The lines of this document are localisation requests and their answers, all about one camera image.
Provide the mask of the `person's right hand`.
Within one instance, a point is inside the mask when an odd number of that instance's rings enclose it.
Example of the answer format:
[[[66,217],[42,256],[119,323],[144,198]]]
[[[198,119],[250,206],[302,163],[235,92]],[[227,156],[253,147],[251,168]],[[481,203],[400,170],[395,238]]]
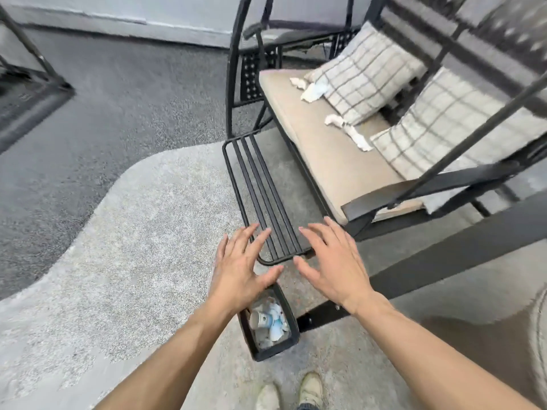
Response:
[[[320,288],[315,289],[328,300],[344,307],[351,315],[363,316],[365,308],[373,304],[376,295],[360,254],[358,253],[358,266],[341,264],[340,238],[341,234],[346,233],[346,231],[327,216],[322,223],[310,224],[334,224],[338,235],[338,253],[327,256],[318,256],[315,253],[318,268],[313,268],[320,271],[322,276]],[[308,241],[308,226],[299,227],[299,231]]]

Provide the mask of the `person's left hand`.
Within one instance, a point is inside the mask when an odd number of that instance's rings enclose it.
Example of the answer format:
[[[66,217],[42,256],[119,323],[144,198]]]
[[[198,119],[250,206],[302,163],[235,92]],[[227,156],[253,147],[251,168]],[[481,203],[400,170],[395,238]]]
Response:
[[[266,228],[250,241],[252,243],[258,239],[259,254],[270,233],[271,229]],[[204,305],[209,314],[221,320],[230,319],[247,308],[260,295],[262,291],[255,289],[255,276],[259,275],[254,271],[257,259],[237,259],[236,231],[229,236],[222,263],[219,266],[214,263],[209,294]]]

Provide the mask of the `person's left forearm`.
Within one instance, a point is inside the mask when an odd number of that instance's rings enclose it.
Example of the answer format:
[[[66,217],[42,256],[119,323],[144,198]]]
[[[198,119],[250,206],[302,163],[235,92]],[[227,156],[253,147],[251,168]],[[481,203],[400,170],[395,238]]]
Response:
[[[215,342],[244,308],[236,298],[210,296],[93,410],[181,410]]]

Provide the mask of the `person's right forearm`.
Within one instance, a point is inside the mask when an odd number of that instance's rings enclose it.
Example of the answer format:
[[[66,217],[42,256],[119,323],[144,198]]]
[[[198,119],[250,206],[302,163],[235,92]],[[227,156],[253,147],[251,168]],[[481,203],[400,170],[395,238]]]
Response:
[[[353,315],[429,410],[540,410],[376,292]]]

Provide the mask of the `black metal slatted footrest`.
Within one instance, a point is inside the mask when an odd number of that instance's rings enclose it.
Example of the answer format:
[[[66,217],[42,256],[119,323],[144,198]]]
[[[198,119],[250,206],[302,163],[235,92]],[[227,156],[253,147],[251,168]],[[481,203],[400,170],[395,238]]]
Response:
[[[298,227],[321,214],[277,128],[228,139],[222,152],[243,223],[259,223],[256,233],[271,229],[258,262],[271,267],[296,255],[314,256]]]

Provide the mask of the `white paper cup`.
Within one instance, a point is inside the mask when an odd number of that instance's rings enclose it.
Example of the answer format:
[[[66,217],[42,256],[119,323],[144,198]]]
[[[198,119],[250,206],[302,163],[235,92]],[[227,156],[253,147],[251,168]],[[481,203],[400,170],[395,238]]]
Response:
[[[248,318],[249,326],[252,330],[270,329],[275,319],[269,313],[254,310]]]

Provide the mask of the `pile of crumpled paper trash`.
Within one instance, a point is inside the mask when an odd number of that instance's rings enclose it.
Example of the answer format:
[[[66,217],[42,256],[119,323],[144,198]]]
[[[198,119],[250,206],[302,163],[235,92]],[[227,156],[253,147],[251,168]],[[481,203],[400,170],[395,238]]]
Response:
[[[253,338],[260,350],[269,349],[290,336],[291,331],[287,317],[280,302],[276,298],[268,296],[259,299],[251,306],[250,314],[254,310],[269,313],[275,319],[275,322],[270,329],[251,329]]]

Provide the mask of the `black trash bin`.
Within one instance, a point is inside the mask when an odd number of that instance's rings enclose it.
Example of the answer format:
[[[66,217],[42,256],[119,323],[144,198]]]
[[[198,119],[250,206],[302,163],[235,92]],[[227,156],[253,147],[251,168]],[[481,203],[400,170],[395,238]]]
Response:
[[[250,355],[256,362],[280,354],[300,339],[297,320],[277,283],[261,292],[237,317]]]

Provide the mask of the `light grey shaggy rug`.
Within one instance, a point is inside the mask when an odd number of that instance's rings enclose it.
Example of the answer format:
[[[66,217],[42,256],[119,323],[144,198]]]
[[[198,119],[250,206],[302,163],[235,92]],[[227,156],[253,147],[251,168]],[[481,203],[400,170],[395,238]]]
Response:
[[[157,153],[112,186],[38,282],[0,301],[0,410],[89,410],[203,302],[215,249],[241,224],[221,143]],[[394,300],[413,319],[485,324],[547,283],[547,241]],[[319,372],[332,410],[414,410],[416,400],[359,324],[345,318],[254,362],[233,319],[184,410],[252,409],[274,382],[283,408]]]

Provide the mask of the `beige seat cushion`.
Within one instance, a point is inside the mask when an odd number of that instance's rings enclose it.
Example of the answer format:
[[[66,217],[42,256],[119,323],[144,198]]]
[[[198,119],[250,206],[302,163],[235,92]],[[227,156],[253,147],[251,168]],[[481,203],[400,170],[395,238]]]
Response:
[[[307,103],[290,79],[306,71],[269,69],[259,74],[259,86],[276,122],[296,146],[335,220],[346,225],[342,206],[403,178],[376,150],[361,151],[341,129],[325,124],[334,109],[325,99]]]

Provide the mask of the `person's right shoe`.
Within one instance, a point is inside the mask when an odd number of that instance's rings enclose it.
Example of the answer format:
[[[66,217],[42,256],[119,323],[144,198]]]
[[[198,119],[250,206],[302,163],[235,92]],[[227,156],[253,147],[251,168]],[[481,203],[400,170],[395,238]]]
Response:
[[[322,410],[324,404],[324,387],[317,372],[308,372],[299,389],[297,410]]]

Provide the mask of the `person's shoe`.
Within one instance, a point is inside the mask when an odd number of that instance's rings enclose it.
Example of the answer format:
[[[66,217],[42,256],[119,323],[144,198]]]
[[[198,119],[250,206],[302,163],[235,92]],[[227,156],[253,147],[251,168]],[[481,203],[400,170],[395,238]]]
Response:
[[[262,387],[256,398],[255,410],[281,410],[281,401],[277,386],[273,383]]]
[[[324,404],[324,387],[317,372],[308,372],[299,389],[297,410],[322,410]]]

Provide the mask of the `person's left shoe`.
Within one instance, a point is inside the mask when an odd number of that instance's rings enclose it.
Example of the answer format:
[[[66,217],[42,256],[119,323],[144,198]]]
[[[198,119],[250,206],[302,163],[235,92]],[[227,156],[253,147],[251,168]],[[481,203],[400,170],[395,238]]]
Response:
[[[281,401],[277,386],[273,383],[262,387],[256,398],[255,410],[281,410]]]

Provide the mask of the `plaid grey throw pillow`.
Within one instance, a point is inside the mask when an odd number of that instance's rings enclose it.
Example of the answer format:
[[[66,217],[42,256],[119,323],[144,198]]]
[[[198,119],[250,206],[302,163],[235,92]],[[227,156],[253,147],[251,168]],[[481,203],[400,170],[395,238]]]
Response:
[[[337,57],[310,71],[304,80],[328,77],[331,88],[323,99],[346,123],[355,126],[425,71],[422,61],[366,22]]]
[[[370,138],[404,179],[419,178],[468,138],[504,103],[441,68],[399,123]],[[518,109],[444,172],[496,163],[547,132],[547,119]]]

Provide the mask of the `beige fabric pouf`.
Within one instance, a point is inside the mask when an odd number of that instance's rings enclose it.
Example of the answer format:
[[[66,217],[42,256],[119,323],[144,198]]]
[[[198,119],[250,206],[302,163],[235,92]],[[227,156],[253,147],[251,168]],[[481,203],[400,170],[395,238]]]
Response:
[[[433,316],[422,326],[542,410],[547,410],[547,283],[509,317],[476,324]]]

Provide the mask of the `black metal stand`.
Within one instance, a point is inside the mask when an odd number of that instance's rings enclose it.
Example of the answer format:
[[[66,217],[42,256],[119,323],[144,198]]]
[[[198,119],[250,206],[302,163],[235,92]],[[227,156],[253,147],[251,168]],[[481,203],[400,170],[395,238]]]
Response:
[[[0,155],[75,96],[75,88],[47,61],[0,4],[4,27],[31,54],[40,70],[16,65],[0,53]]]

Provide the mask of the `black metal swing bench frame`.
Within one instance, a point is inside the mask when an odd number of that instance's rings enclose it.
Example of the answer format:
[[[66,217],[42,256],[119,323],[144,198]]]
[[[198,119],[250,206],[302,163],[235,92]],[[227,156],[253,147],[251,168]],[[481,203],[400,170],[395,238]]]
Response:
[[[273,19],[274,2],[265,0],[260,20],[249,25],[245,21],[252,0],[238,4],[226,81],[228,139],[277,128],[318,210],[334,218],[296,146],[276,122],[258,79],[261,71],[269,69],[304,70],[305,76],[337,57],[361,29],[352,18],[354,0],[342,4],[346,6],[342,25]],[[466,204],[489,217],[477,199],[496,188],[506,190],[506,181],[547,158],[545,132],[496,163],[444,172],[518,109],[547,119],[547,0],[502,0],[477,21],[464,14],[468,4],[469,0],[371,0],[363,24],[370,22],[426,66],[422,76],[354,126],[373,150],[370,138],[399,123],[441,68],[504,106],[421,177],[406,180],[396,171],[402,182],[342,206],[348,220],[342,228],[356,241],[442,218]]]

